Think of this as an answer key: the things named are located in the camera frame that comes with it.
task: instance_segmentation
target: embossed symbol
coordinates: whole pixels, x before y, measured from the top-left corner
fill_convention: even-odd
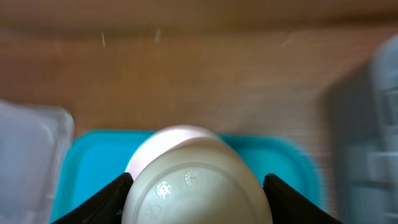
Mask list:
[[[172,193],[172,186],[166,181],[162,181],[156,186],[156,194],[161,199],[166,199]]]
[[[160,205],[149,204],[149,207],[145,209],[145,214],[153,220],[157,220],[161,213],[162,207]]]
[[[195,185],[197,183],[197,178],[199,177],[199,173],[196,170],[190,170],[185,174],[185,183],[189,186]]]

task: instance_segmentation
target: wooden table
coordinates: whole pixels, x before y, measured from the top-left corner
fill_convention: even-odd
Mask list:
[[[194,124],[295,141],[320,164],[336,215],[323,96],[397,33],[316,30],[49,37],[0,33],[0,98],[60,105],[76,135]]]

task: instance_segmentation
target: wood grain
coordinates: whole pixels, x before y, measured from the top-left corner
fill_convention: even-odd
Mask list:
[[[294,32],[68,39],[0,33],[0,97],[60,105],[76,135],[96,128],[194,124],[280,136],[321,165],[330,212],[333,168],[322,99],[398,26]]]
[[[70,35],[253,31],[398,18],[396,0],[2,0],[0,25]]]

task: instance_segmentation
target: turquoise tray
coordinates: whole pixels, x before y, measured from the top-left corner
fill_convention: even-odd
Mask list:
[[[63,161],[51,222],[67,214],[122,174],[152,131],[90,131],[80,136]],[[314,161],[278,138],[221,135],[262,184],[274,173],[304,197],[325,208],[323,180]]]

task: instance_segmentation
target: transparent plastic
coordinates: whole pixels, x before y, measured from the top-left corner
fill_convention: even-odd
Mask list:
[[[0,101],[0,223],[48,223],[73,120],[62,108]]]

